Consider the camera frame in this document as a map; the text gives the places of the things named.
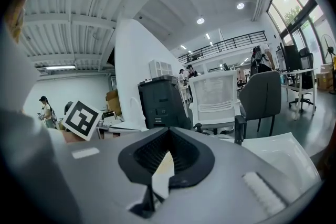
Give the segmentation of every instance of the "white office chair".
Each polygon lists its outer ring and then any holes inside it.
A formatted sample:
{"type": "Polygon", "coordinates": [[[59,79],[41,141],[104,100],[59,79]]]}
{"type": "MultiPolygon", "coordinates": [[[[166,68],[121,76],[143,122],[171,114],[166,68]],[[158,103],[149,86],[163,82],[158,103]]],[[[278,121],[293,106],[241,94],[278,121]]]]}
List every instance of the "white office chair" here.
{"type": "Polygon", "coordinates": [[[193,95],[190,109],[193,124],[200,123],[203,129],[217,129],[234,125],[240,115],[237,100],[237,71],[220,71],[189,79],[193,95]]]}

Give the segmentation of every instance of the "fluorescent light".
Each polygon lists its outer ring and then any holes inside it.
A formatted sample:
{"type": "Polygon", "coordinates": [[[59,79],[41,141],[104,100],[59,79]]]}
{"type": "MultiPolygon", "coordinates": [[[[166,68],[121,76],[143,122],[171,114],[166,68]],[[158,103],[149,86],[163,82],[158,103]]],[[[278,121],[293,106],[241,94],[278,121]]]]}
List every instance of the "fluorescent light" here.
{"type": "Polygon", "coordinates": [[[244,3],[239,3],[239,4],[237,5],[237,8],[238,8],[238,9],[242,9],[242,8],[244,8],[244,6],[245,6],[244,3]]]}
{"type": "Polygon", "coordinates": [[[197,20],[197,23],[198,23],[199,25],[201,25],[202,23],[204,23],[204,19],[203,19],[203,18],[199,18],[199,19],[197,20]]]}
{"type": "Polygon", "coordinates": [[[48,70],[61,70],[61,69],[75,69],[75,66],[50,66],[46,67],[48,70]]]}

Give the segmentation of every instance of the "ceiling light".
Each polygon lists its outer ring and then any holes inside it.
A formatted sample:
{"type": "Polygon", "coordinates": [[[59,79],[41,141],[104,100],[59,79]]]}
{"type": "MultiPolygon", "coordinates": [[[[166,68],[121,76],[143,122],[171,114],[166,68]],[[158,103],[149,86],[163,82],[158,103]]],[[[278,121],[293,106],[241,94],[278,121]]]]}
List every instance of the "ceiling light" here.
{"type": "Polygon", "coordinates": [[[239,4],[237,5],[237,8],[238,8],[238,9],[242,9],[242,8],[244,8],[244,6],[245,6],[244,3],[239,3],[239,4]]]}
{"type": "Polygon", "coordinates": [[[203,18],[199,18],[199,19],[197,20],[197,23],[198,23],[199,25],[201,25],[202,23],[204,23],[204,19],[203,19],[203,18]]]}
{"type": "Polygon", "coordinates": [[[75,69],[75,66],[50,66],[46,67],[47,70],[61,70],[61,69],[75,69]]]}

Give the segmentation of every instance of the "woman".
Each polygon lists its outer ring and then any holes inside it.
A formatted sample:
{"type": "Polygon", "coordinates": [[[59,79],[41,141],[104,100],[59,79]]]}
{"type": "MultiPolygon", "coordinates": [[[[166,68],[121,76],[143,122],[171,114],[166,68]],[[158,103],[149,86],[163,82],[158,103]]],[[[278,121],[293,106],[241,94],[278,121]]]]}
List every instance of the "woman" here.
{"type": "Polygon", "coordinates": [[[52,108],[48,103],[48,99],[45,96],[42,96],[39,101],[43,104],[42,120],[45,120],[47,128],[55,128],[53,117],[51,116],[52,108]]]}

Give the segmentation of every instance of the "fan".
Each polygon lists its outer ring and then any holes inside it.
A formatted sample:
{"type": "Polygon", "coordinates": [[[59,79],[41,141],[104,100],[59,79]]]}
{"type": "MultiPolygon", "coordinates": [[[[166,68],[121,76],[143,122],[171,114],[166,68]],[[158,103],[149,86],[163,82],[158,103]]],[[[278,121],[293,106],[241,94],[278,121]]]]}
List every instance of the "fan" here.
{"type": "Polygon", "coordinates": [[[321,45],[322,45],[322,48],[327,47],[327,53],[325,54],[325,56],[326,56],[325,58],[327,58],[327,56],[329,54],[330,57],[331,57],[331,62],[332,62],[332,77],[333,77],[333,87],[334,87],[334,89],[332,91],[330,91],[329,93],[336,94],[336,92],[335,92],[336,71],[334,69],[334,60],[333,60],[334,56],[336,56],[335,53],[334,53],[335,43],[329,35],[323,35],[322,38],[321,38],[321,45]]]}

